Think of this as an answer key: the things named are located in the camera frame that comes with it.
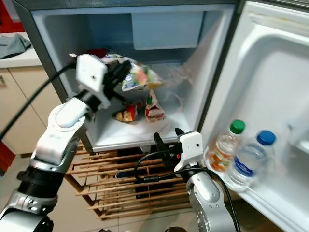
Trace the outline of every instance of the cabinet door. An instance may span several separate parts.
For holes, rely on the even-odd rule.
[[[48,79],[43,66],[17,67],[9,70],[27,98]],[[49,113],[60,104],[53,85],[49,84],[33,101],[32,107],[47,127]]]
[[[0,69],[0,75],[0,130],[3,130],[27,99],[7,69]],[[8,131],[3,142],[15,154],[32,153],[44,131],[44,124],[30,106]]]

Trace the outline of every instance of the plastic bottle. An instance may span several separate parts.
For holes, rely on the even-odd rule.
[[[229,130],[218,135],[213,148],[209,151],[209,164],[214,170],[224,172],[227,169],[235,156],[240,134],[245,127],[246,124],[243,121],[236,119],[231,123]]]
[[[268,130],[259,132],[256,139],[239,148],[225,178],[239,189],[250,185],[254,176],[269,163],[275,141],[274,133]]]

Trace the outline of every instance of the gray cloth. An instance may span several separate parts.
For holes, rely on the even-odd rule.
[[[0,36],[0,59],[10,58],[25,52],[31,42],[19,34],[14,37]]]

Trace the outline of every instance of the snack package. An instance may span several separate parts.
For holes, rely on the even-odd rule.
[[[112,118],[120,122],[133,122],[137,117],[137,105],[129,105],[125,109],[112,114]]]
[[[125,108],[128,108],[129,106],[136,105],[136,110],[139,112],[141,110],[144,110],[146,106],[145,98],[141,98],[139,100],[134,101],[132,104],[122,104]]]
[[[165,113],[160,106],[154,91],[151,89],[147,98],[147,104],[145,108],[146,122],[156,122],[165,118]]]
[[[155,71],[131,58],[118,54],[107,54],[101,60],[107,65],[112,65],[116,62],[122,63],[126,60],[131,62],[132,68],[130,73],[122,82],[121,90],[123,92],[154,89],[164,83],[163,79]]]

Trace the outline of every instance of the tiled floor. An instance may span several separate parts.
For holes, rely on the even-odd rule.
[[[0,179],[0,210],[5,206],[11,192],[18,187],[16,175],[25,170],[28,159],[16,158],[3,178]],[[112,232],[163,232],[170,226],[197,232],[197,218],[192,209],[166,211],[151,215],[100,221],[93,211],[86,210],[87,203],[82,197],[74,196],[74,188],[66,181],[58,193],[56,208],[50,213],[54,221],[54,232],[98,232],[109,229]],[[244,201],[236,201],[235,208],[242,232],[281,232],[271,221]]]

